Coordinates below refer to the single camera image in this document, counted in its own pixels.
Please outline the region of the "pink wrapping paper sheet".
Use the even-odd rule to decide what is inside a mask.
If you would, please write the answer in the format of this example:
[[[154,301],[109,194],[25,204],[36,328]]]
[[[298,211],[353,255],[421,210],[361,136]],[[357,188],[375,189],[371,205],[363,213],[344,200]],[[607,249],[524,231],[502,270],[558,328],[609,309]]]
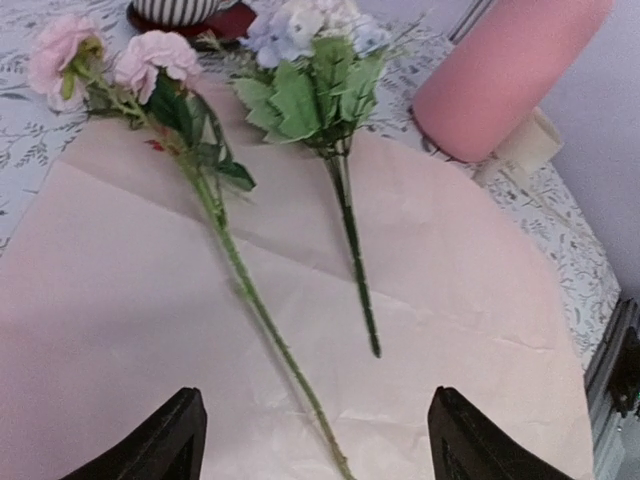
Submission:
[[[322,163],[263,143],[227,88],[205,95],[257,183],[226,200],[241,257],[357,478],[432,477],[427,411],[440,386],[570,477],[591,477],[555,270],[482,189],[398,142],[356,137],[375,357]],[[60,478],[182,387],[208,413],[204,478],[337,477],[171,157],[147,132],[93,121],[1,260],[1,475]]]

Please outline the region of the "pale pink flower stem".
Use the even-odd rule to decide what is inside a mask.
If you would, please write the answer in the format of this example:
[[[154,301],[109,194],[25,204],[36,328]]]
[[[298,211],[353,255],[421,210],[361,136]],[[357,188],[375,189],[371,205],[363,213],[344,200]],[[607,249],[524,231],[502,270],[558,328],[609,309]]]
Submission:
[[[172,157],[199,199],[240,291],[306,397],[339,474],[351,479],[354,475],[321,403],[279,333],[232,238],[222,184],[251,191],[256,183],[235,160],[216,113],[195,89],[201,72],[198,54],[188,40],[161,30],[132,37],[109,63],[97,23],[67,14],[50,20],[36,36],[27,79],[56,113],[84,108],[91,115],[119,117],[131,129],[154,133],[154,146]]]

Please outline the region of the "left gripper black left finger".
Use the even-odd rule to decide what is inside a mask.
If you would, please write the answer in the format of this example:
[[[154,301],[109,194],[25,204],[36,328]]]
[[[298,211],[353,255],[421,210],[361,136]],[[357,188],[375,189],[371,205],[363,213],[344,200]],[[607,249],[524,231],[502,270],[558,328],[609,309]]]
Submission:
[[[206,429],[201,391],[184,387],[121,442],[63,480],[197,480]]]

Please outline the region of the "white blue hydrangea stem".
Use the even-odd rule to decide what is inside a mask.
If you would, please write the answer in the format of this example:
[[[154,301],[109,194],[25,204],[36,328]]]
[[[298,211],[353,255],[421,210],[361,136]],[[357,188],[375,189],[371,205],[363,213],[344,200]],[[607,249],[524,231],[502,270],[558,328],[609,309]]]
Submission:
[[[372,353],[382,350],[354,212],[349,157],[377,105],[386,63],[401,46],[352,1],[284,1],[238,40],[232,88],[268,143],[302,143],[328,171],[341,210]]]

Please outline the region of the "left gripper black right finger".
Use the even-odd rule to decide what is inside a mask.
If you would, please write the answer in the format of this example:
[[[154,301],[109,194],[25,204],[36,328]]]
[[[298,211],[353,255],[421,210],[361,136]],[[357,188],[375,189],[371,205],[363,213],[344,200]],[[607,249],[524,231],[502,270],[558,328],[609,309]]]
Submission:
[[[529,452],[452,387],[436,389],[427,415],[437,480],[570,480]]]

